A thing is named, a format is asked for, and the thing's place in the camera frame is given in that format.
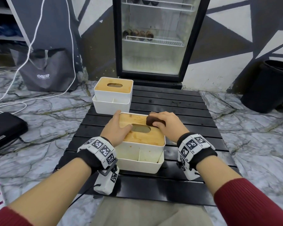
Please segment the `glass door refrigerator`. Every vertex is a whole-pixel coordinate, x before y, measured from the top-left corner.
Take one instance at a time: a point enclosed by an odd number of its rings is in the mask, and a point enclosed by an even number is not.
[[[117,76],[182,82],[210,0],[113,0]]]

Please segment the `person's left hand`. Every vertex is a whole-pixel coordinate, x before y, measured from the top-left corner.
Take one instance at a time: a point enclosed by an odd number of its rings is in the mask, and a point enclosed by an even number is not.
[[[125,138],[125,136],[131,131],[132,124],[127,125],[124,128],[120,128],[119,120],[120,120],[121,110],[118,110],[113,115],[112,119],[106,124],[104,127],[101,137],[107,138],[113,147],[121,144]]]

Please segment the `wooden lid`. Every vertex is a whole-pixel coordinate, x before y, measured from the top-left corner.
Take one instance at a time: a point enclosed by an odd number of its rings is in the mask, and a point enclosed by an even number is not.
[[[133,124],[133,129],[124,139],[124,142],[143,143],[156,146],[164,146],[164,135],[159,128],[146,125],[147,116],[138,114],[120,114],[120,127],[123,128],[128,124]],[[149,130],[148,133],[136,132],[134,130]]]
[[[94,90],[118,93],[130,93],[133,81],[118,78],[101,78]]]

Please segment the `beige pants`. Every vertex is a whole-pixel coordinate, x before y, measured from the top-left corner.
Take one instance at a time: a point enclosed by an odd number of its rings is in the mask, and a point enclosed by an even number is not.
[[[204,207],[104,197],[90,226],[213,226]]]

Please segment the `marble tile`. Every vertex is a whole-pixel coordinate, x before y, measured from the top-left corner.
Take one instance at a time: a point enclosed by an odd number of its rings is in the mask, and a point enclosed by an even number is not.
[[[13,73],[0,73],[0,97]],[[94,82],[82,82],[73,92],[29,101],[17,115],[29,132],[0,151],[0,183],[8,203],[48,177],[86,115],[94,95]],[[50,97],[57,94],[28,91],[20,76],[2,102]],[[241,174],[283,208],[283,114],[259,114],[243,106],[241,96],[201,92]],[[23,105],[1,108],[17,111]],[[83,195],[59,226],[89,225],[101,199]],[[215,226],[226,223],[216,207],[205,207]]]

